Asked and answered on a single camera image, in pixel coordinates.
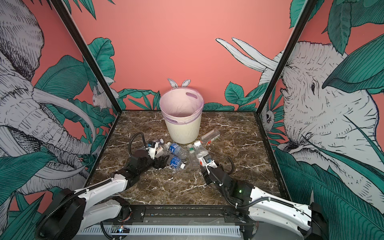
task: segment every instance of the bottle cap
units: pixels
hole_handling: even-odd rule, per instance
[[[195,143],[193,143],[193,145],[194,145],[195,147],[198,147],[198,146],[201,145],[201,142],[200,142],[200,141],[196,141]]]

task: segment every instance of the brown marble surface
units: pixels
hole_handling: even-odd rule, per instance
[[[213,159],[229,171],[231,163],[227,156],[230,156],[236,166],[232,178],[248,181],[280,196],[253,113],[204,112],[198,139],[215,127],[221,135],[207,146]],[[173,142],[160,112],[123,112],[91,177],[90,185],[110,177],[125,165],[129,156],[127,148],[130,137],[139,131],[144,133],[146,141],[162,138],[165,142]],[[137,137],[132,151],[141,146],[142,140]],[[132,204],[227,205],[213,184],[205,184],[199,166],[186,164],[186,169],[176,172],[169,166],[158,170],[152,168],[141,175],[136,185],[119,195]]]

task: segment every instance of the bottle label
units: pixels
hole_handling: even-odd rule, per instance
[[[177,166],[179,165],[180,161],[181,161],[180,158],[174,156],[174,157],[171,159],[169,165],[170,165],[171,167],[174,167],[174,168],[176,169]]]
[[[174,144],[172,143],[170,146],[169,146],[169,151],[173,154],[175,154],[175,149],[177,148],[177,144]]]

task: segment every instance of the plastic bottle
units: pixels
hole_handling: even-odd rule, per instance
[[[187,150],[180,147],[177,143],[171,144],[170,142],[168,142],[167,144],[169,146],[169,152],[170,153],[176,155],[177,157],[179,157],[180,159],[183,159],[183,160],[187,158],[187,155],[188,155]]]
[[[195,149],[193,148],[193,145],[192,144],[188,144],[187,146],[188,150],[189,150],[189,164],[192,165],[192,166],[195,166],[197,164],[199,164],[199,161],[196,157],[196,152],[195,152]]]
[[[157,153],[156,153],[155,157],[161,157],[163,155],[166,155],[168,152],[168,149],[169,149],[169,144],[167,144],[167,143],[164,143],[163,145],[159,145],[156,148]]]
[[[210,145],[213,141],[220,137],[220,131],[217,128],[214,128],[212,131],[208,132],[201,137],[201,142],[204,146]]]
[[[169,165],[173,167],[175,170],[178,170],[180,168],[181,169],[185,168],[185,164],[179,157],[171,154],[169,158],[170,158]]]

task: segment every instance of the trash can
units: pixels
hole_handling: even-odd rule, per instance
[[[192,88],[172,88],[161,96],[161,114],[173,141],[187,144],[197,138],[203,107],[203,97]]]

